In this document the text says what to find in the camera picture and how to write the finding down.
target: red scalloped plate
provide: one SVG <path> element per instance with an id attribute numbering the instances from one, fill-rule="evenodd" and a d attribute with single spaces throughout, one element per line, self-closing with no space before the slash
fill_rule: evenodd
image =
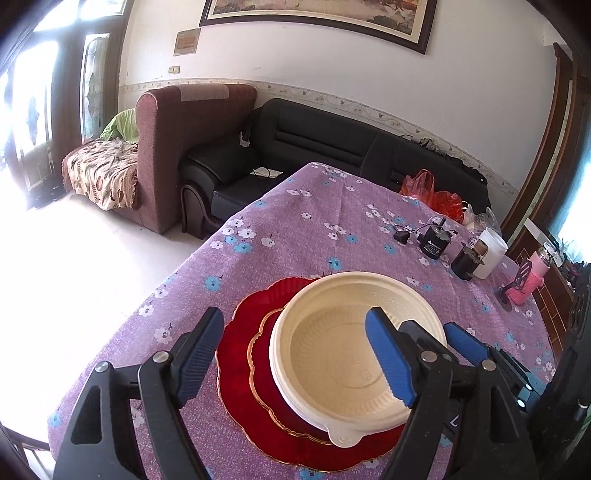
<path id="1" fill-rule="evenodd" d="M 226 410 L 264 454 L 279 462 L 334 472 L 388 453 L 404 426 L 363 437 L 356 446 L 342 449 L 283 400 L 269 365 L 271 332 L 283 307 L 311 282 L 285 278 L 242 300 L 217 350 L 217 383 Z"/>

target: floor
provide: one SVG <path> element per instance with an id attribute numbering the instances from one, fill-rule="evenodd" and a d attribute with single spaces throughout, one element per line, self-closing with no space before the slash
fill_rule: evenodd
<path id="1" fill-rule="evenodd" d="M 47 441 L 47 417 L 81 370 L 202 241 L 180 226 L 157 235 L 81 195 L 23 204 L 1 172 L 0 420 Z"/>

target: green pillow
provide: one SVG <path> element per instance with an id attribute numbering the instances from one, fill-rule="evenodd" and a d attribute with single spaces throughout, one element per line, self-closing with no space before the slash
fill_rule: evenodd
<path id="1" fill-rule="evenodd" d="M 109 125 L 100 135 L 103 140 L 112 140 L 123 137 L 129 143 L 138 141 L 138 127 L 135 123 L 135 108 L 123 110 L 113 117 Z"/>

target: blue gripper pad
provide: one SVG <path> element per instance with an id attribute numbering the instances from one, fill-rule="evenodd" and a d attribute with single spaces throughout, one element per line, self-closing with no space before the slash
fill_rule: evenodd
<path id="1" fill-rule="evenodd" d="M 460 327 L 450 322 L 443 326 L 447 343 L 458 351 L 472 365 L 476 366 L 488 358 L 488 347 Z"/>
<path id="2" fill-rule="evenodd" d="M 392 394 L 402 400 L 405 406 L 411 407 L 417 397 L 411 368 L 396 343 L 395 338 L 399 333 L 380 307 L 367 312 L 365 335 L 378 358 Z"/>
<path id="3" fill-rule="evenodd" d="M 197 396 L 222 334 L 223 313 L 209 307 L 173 359 L 178 368 L 176 398 L 181 406 Z"/>

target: tablecloth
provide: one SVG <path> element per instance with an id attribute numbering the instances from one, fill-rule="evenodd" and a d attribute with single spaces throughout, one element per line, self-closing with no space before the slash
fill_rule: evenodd
<path id="1" fill-rule="evenodd" d="M 427 258 L 414 237 L 406 246 L 393 239 L 394 225 L 414 229 L 434 215 L 418 200 L 359 177 L 321 164 L 305 166 L 229 219 L 122 325 L 49 418 L 53 455 L 57 457 L 76 399 L 97 361 L 105 359 L 116 367 L 142 363 L 192 330 L 207 307 L 217 306 L 226 322 L 231 321 L 245 296 L 284 277 L 362 270 L 396 278 L 419 292 L 442 323 L 458 323 L 549 381 L 554 358 L 535 302 L 530 297 L 506 312 L 493 296 L 495 286 L 515 275 L 517 266 L 511 260 L 504 258 L 486 280 L 465 282 L 449 265 L 461 249 L 460 242 L 471 237 L 462 226 L 448 224 L 459 234 L 439 260 Z M 212 362 L 199 395 L 181 411 L 215 480 L 377 479 L 388 462 L 385 455 L 338 473 L 276 462 L 251 444 L 228 416 L 216 379 L 217 366 Z M 137 401 L 132 403 L 132 415 L 146 473 L 150 479 L 160 479 Z M 450 447 L 442 437 L 431 478 L 443 475 Z"/>

